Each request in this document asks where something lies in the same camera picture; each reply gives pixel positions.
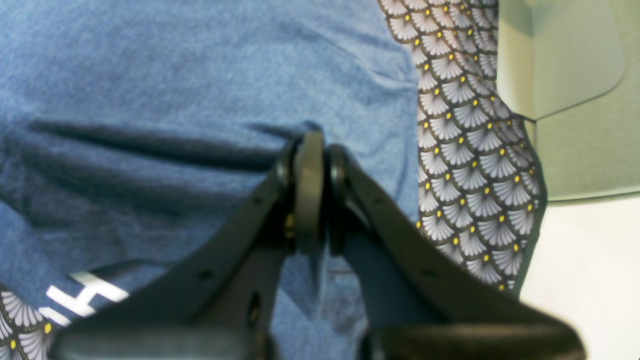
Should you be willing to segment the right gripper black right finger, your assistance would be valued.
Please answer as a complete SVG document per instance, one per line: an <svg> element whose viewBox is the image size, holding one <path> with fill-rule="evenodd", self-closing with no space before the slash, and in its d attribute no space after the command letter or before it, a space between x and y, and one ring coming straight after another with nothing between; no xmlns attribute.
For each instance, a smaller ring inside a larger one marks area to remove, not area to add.
<svg viewBox="0 0 640 360"><path fill-rule="evenodd" d="M330 146L331 240L356 274L368 328L359 360L584 360L578 333L463 271Z"/></svg>

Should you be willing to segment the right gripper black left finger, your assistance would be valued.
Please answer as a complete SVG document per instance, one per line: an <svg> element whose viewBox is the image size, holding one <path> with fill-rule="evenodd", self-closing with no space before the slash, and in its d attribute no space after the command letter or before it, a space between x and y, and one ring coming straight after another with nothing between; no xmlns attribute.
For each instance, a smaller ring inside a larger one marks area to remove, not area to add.
<svg viewBox="0 0 640 360"><path fill-rule="evenodd" d="M269 328L290 255L323 251L324 139L288 144L220 231L166 275L55 337L52 360L278 360Z"/></svg>

